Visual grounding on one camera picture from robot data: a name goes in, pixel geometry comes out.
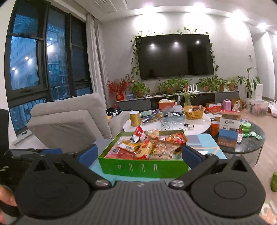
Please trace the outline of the person's left hand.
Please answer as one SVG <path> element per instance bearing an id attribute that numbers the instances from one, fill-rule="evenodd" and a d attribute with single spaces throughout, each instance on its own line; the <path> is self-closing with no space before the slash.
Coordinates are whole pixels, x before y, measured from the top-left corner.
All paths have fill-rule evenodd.
<path id="1" fill-rule="evenodd" d="M 9 206 L 16 207 L 17 204 L 15 201 L 14 194 L 3 185 L 1 185 L 0 188 L 1 188 L 0 189 L 0 197 L 1 197 L 0 201 Z"/>

